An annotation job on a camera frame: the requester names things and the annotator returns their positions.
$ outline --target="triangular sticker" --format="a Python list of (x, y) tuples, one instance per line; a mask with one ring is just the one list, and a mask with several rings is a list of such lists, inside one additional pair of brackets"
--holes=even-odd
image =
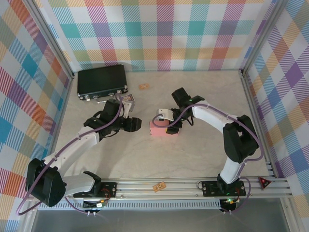
[(260, 184), (261, 184), (261, 187), (262, 187), (263, 190), (264, 190), (268, 185), (270, 185), (270, 183), (272, 182), (272, 181), (266, 180), (266, 179), (264, 179), (264, 178), (262, 178), (262, 177), (260, 177), (260, 176), (259, 176), (259, 181), (260, 181)]

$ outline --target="colorful plaid backdrop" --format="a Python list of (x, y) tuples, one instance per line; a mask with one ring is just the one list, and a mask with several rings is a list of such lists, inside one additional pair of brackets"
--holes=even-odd
[(128, 71), (238, 69), (271, 2), (37, 0), (73, 69)]
[(0, 0), (0, 231), (16, 231), (26, 169), (51, 148), (69, 78), (21, 0)]
[(271, 154), (309, 231), (309, 0), (289, 1), (249, 76)]

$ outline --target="table surface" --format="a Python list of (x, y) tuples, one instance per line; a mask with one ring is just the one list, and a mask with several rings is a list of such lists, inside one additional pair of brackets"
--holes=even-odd
[[(237, 71), (213, 72), (128, 72), (127, 83), (136, 105), (129, 115), (142, 119), (142, 128), (134, 133), (120, 131), (103, 139), (85, 152), (66, 175), (91, 171), (101, 178), (214, 177), (226, 161), (222, 134), (207, 123), (195, 119), (178, 136), (151, 137), (149, 122), (158, 108), (177, 108), (171, 93), (184, 87), (192, 97), (200, 95), (210, 104), (233, 115), (251, 116)], [(148, 83), (149, 89), (140, 90)], [(77, 79), (60, 129), (56, 150), (76, 136), (83, 123), (104, 104), (77, 97)], [(258, 150), (252, 157), (258, 157)], [(268, 175), (265, 160), (249, 162), (242, 176)]]

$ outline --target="pink block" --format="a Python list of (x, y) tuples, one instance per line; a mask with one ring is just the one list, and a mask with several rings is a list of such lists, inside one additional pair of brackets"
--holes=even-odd
[[(159, 126), (167, 126), (169, 124), (168, 120), (159, 121), (156, 120), (155, 123)], [(177, 136), (178, 134), (166, 134), (167, 128), (159, 128), (156, 127), (152, 122), (149, 122), (150, 125), (150, 135), (152, 137), (169, 137), (169, 136)]]

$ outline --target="black box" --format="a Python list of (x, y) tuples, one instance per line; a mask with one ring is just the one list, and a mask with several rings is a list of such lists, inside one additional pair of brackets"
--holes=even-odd
[(128, 91), (122, 64), (77, 73), (77, 95), (81, 100), (111, 96), (120, 91)]

